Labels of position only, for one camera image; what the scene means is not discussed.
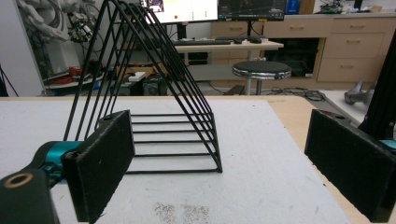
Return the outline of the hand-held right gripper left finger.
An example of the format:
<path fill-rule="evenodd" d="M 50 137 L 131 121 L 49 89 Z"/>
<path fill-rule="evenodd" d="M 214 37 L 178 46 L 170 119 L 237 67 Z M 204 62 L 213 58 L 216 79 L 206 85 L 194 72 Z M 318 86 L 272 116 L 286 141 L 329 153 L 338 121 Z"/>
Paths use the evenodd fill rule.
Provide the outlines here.
<path fill-rule="evenodd" d="M 128 110 L 100 119 L 99 127 L 83 141 L 57 142 L 45 162 L 61 169 L 76 216 L 90 224 L 102 215 L 134 156 Z"/>

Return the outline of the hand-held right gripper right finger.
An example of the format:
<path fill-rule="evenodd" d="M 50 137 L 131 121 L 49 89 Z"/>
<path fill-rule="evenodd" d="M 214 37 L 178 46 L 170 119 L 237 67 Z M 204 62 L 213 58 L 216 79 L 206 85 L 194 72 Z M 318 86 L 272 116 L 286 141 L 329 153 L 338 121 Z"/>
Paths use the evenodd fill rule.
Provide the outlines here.
<path fill-rule="evenodd" d="M 370 221 L 389 221 L 396 204 L 396 148 L 340 115 L 314 109 L 304 153 Z"/>

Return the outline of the black wire rack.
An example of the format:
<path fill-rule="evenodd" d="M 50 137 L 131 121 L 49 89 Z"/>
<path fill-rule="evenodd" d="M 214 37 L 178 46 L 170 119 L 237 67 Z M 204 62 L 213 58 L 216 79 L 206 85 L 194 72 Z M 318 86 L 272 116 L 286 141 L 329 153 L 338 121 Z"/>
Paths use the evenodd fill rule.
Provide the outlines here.
<path fill-rule="evenodd" d="M 221 172 L 215 115 L 154 12 L 104 0 L 93 35 L 104 39 L 99 62 L 83 67 L 80 81 L 90 90 L 76 94 L 64 139 L 86 139 L 105 117 L 123 108 L 120 84 L 135 48 L 141 48 L 174 99 L 129 105 L 134 149 L 129 173 Z"/>

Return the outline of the grey device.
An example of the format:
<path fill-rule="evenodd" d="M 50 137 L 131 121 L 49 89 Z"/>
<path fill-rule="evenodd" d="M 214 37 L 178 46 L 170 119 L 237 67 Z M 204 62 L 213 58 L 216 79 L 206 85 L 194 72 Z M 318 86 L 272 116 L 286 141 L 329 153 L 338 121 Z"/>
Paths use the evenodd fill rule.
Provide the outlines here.
<path fill-rule="evenodd" d="M 354 105 L 355 103 L 369 105 L 371 103 L 375 90 L 369 89 L 368 91 L 363 91 L 362 87 L 363 82 L 358 81 L 352 90 L 344 93 L 344 99 L 348 105 Z"/>

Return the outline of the black metal stand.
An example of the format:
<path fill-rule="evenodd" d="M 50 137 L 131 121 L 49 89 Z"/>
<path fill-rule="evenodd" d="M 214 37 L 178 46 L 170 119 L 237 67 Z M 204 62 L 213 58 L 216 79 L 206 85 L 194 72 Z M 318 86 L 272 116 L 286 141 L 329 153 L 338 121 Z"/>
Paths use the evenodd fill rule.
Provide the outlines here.
<path fill-rule="evenodd" d="M 359 128 L 378 140 L 392 140 L 396 126 L 396 30 L 376 82 L 375 92 Z"/>

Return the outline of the white box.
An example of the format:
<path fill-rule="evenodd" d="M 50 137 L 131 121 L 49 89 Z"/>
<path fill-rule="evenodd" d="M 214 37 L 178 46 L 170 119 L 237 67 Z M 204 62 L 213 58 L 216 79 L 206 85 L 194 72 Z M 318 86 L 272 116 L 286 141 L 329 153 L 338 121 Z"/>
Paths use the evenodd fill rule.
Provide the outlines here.
<path fill-rule="evenodd" d="M 129 76 L 128 80 L 130 82 L 138 82 L 146 76 L 145 72 L 135 72 L 133 76 Z"/>

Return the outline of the red tool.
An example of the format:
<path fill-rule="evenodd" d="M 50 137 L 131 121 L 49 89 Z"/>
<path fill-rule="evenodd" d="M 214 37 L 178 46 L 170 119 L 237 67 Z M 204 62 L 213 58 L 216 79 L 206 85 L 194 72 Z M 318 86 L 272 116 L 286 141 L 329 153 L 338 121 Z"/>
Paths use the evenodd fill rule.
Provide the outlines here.
<path fill-rule="evenodd" d="M 65 74 L 52 79 L 49 84 L 50 85 L 65 85 L 68 83 L 72 83 L 75 81 L 77 77 L 80 77 L 82 74 L 82 69 L 80 67 L 68 67 L 65 70 Z"/>

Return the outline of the white table mat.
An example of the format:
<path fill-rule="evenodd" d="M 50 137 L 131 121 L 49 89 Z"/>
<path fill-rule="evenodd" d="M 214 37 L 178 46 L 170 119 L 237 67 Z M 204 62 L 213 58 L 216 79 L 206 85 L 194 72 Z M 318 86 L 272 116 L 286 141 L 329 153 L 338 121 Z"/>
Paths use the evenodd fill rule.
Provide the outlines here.
<path fill-rule="evenodd" d="M 61 139 L 71 107 L 20 99 L 0 101 L 0 178 Z M 265 100 L 209 103 L 223 173 L 126 175 L 98 224 L 351 223 Z"/>

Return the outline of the beige drawer cabinet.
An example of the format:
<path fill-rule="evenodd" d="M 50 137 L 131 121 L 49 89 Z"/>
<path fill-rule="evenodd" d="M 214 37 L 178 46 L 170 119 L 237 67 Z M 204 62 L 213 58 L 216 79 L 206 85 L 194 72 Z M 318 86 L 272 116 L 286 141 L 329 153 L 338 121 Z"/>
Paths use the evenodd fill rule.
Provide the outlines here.
<path fill-rule="evenodd" d="M 396 31 L 396 13 L 296 15 L 258 22 L 255 28 L 274 40 L 307 39 L 317 48 L 311 77 L 266 82 L 266 87 L 347 89 L 379 76 Z"/>

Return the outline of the black round stool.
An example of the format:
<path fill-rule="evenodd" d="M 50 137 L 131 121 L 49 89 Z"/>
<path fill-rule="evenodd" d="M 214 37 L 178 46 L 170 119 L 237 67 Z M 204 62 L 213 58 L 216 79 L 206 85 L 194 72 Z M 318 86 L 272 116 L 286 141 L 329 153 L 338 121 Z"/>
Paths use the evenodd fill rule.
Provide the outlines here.
<path fill-rule="evenodd" d="M 233 74 L 246 80 L 245 95 L 250 95 L 251 81 L 256 81 L 256 94 L 262 92 L 264 80 L 281 80 L 291 77 L 291 68 L 285 63 L 271 61 L 246 61 L 235 63 Z"/>

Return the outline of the white robot equipment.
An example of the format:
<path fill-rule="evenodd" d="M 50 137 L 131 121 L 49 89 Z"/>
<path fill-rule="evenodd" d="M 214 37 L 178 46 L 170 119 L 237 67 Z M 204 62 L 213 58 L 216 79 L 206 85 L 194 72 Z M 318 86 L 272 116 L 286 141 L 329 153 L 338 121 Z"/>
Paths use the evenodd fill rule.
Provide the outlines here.
<path fill-rule="evenodd" d="M 96 0 L 16 0 L 44 41 L 89 42 L 96 24 Z"/>

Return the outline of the black keyboard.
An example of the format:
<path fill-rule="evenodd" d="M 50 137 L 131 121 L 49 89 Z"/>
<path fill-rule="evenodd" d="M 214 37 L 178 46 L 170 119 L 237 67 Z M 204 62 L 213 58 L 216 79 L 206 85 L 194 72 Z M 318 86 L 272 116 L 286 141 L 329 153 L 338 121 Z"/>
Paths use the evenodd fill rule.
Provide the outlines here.
<path fill-rule="evenodd" d="M 204 45 L 231 45 L 231 40 L 215 40 L 215 39 L 206 39 L 206 40 L 172 40 L 172 43 L 175 46 L 204 46 Z"/>

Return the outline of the light wooden desk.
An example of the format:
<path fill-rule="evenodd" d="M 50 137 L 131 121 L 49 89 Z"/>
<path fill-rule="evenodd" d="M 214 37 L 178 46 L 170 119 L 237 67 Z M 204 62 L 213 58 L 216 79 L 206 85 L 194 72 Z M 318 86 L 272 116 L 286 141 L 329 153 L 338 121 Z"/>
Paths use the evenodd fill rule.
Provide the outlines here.
<path fill-rule="evenodd" d="M 232 43 L 230 45 L 202 45 L 202 46 L 176 46 L 179 53 L 184 52 L 209 52 L 209 51 L 233 51 L 233 50 L 277 50 L 284 45 L 273 41 L 264 41 L 260 44 L 243 42 L 242 44 Z"/>

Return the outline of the blue box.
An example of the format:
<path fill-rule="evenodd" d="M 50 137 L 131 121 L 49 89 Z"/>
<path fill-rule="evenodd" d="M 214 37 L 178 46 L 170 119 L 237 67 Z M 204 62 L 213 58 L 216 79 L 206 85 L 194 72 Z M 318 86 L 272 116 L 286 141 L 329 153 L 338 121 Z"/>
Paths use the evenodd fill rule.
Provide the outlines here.
<path fill-rule="evenodd" d="M 285 7 L 286 15 L 297 15 L 299 11 L 300 0 L 287 0 Z"/>

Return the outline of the monitor with white screen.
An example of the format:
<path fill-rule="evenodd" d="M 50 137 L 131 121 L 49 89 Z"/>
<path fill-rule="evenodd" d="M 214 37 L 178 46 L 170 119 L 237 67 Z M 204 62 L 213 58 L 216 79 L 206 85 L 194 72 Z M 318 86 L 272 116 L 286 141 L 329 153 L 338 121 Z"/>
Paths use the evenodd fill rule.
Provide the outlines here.
<path fill-rule="evenodd" d="M 218 0 L 140 0 L 160 23 L 214 21 L 218 18 Z"/>

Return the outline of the monitor with dark screen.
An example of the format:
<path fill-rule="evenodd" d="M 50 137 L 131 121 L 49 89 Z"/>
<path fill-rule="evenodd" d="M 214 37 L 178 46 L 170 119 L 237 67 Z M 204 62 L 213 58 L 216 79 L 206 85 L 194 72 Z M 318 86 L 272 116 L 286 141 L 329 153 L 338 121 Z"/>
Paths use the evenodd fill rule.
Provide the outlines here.
<path fill-rule="evenodd" d="M 220 21 L 283 21 L 287 0 L 219 0 Z"/>

